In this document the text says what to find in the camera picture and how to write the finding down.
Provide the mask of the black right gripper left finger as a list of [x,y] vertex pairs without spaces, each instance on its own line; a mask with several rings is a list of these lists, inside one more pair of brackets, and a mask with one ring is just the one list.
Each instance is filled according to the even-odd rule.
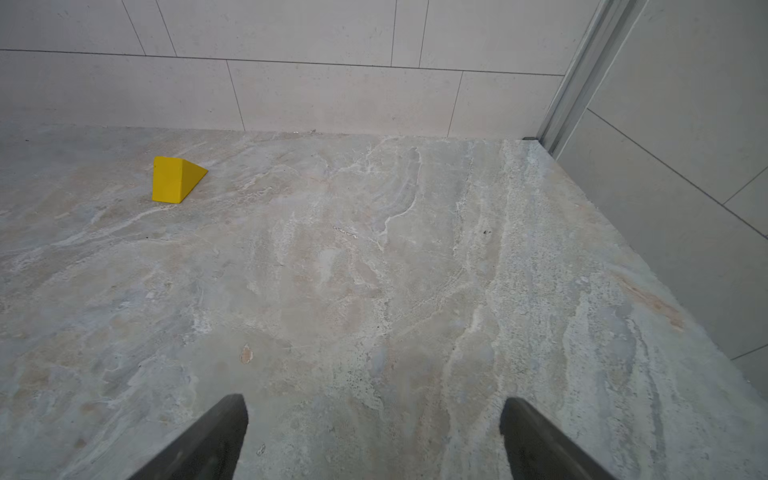
[[244,396],[226,395],[129,479],[232,479],[248,423]]

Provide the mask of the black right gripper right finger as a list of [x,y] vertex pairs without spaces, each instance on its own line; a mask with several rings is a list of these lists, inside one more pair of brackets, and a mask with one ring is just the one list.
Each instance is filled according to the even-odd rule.
[[615,479],[523,398],[505,400],[499,431],[515,480]]

